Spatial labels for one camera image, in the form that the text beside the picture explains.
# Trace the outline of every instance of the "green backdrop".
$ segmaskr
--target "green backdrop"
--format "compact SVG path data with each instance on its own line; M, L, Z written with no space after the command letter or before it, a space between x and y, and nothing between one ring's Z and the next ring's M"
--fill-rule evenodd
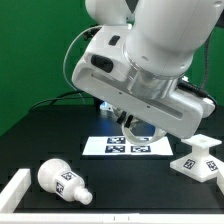
M0 0L0 135L27 114L36 102L70 91L62 63L71 41L93 25L85 0ZM224 30L212 37L211 75L207 89L224 105ZM68 71L84 52L80 42ZM188 71L199 84L203 75L203 48Z

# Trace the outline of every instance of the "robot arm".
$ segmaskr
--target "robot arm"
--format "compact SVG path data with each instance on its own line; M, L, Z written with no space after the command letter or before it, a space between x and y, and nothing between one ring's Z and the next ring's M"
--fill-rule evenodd
M133 118L156 127L151 141L166 132L181 139L192 137L215 106L203 94L178 88L178 83L217 23L224 1L139 0L132 29L125 25L125 17L131 15L126 1L86 3L93 18L110 24L116 20L119 26L105 25L96 34L74 70L73 83L125 111L122 131L134 144L148 142L131 133Z

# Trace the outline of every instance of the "black table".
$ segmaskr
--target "black table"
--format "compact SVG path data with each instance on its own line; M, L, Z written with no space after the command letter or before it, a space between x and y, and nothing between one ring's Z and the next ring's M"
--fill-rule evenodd
M224 109L204 119L197 133L224 140ZM148 135L151 128L137 134ZM174 156L83 156L89 136L120 136L119 125L94 106L44 106L0 138L0 188L19 168L30 168L32 186L16 212L222 214L224 195L216 179L199 183L169 168L191 148L168 135ZM211 154L224 161L223 145ZM43 191L37 172L51 158L67 161L94 198L90 205L68 203Z

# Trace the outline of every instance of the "white 3d-printed object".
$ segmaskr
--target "white 3d-printed object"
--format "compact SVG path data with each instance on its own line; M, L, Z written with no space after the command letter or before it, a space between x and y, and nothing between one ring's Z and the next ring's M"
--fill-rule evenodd
M182 142L193 147L192 153L171 162L170 167L201 183L217 177L222 162L209 154L209 148L222 142L204 135L195 135Z
M224 163L219 165L219 171L217 174L217 184L224 194Z
M84 180L61 159L45 162L39 169L38 181L45 191L56 193L68 202L80 201L87 205L92 201L93 196L85 188Z
M0 194L0 213L13 213L30 185L30 169L18 170Z

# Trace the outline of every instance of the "white paper sheet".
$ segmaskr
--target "white paper sheet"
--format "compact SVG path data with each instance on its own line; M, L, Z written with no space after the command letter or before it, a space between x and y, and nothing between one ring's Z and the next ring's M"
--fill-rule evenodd
M89 137L83 155L173 155L167 137L147 146L134 146L123 136Z

